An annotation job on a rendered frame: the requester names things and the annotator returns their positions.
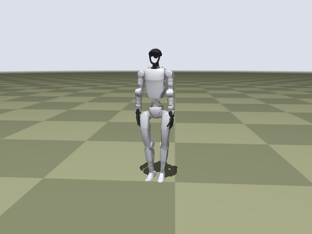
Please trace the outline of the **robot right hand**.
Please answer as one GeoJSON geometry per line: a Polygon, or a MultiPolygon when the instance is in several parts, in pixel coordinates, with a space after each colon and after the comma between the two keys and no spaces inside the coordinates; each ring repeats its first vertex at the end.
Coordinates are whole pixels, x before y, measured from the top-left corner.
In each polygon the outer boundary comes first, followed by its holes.
{"type": "Polygon", "coordinates": [[[140,126],[140,116],[139,114],[141,114],[139,109],[136,109],[136,120],[137,120],[137,124],[138,126],[140,126]]]}

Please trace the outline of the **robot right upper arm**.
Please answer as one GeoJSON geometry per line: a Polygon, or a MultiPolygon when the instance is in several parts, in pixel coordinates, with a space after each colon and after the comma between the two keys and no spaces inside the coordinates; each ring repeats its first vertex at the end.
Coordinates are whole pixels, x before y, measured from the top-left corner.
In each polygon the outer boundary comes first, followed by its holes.
{"type": "Polygon", "coordinates": [[[135,90],[135,95],[137,96],[142,96],[143,95],[143,86],[144,86],[144,71],[145,70],[141,70],[138,72],[137,77],[138,77],[138,81],[137,81],[137,86],[138,88],[135,90]]]}

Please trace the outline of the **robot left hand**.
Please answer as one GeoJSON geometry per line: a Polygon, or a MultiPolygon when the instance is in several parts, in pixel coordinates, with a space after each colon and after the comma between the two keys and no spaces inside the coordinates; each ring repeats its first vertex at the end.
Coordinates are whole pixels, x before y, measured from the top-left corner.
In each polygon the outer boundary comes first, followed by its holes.
{"type": "Polygon", "coordinates": [[[170,118],[170,122],[168,123],[167,127],[170,125],[170,126],[169,126],[169,129],[171,129],[171,127],[173,126],[174,116],[175,116],[175,115],[173,115],[173,112],[172,112],[172,111],[169,111],[169,116],[170,116],[171,118],[170,118]]]}

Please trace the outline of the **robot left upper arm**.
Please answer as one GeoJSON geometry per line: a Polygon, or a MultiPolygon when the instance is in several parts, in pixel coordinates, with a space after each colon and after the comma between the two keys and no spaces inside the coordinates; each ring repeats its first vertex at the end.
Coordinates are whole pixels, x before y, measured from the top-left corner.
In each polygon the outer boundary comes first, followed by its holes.
{"type": "Polygon", "coordinates": [[[165,76],[167,77],[167,87],[166,91],[167,97],[173,97],[173,87],[174,87],[174,73],[171,70],[164,70],[165,76]]]}

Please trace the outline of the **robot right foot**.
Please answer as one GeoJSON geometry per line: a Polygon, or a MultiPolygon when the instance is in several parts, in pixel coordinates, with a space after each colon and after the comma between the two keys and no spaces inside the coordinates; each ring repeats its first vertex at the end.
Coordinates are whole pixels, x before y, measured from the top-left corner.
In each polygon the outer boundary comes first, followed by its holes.
{"type": "Polygon", "coordinates": [[[149,173],[148,176],[146,177],[145,181],[150,181],[152,180],[155,176],[157,175],[156,171],[154,170],[154,173],[149,173]]]}

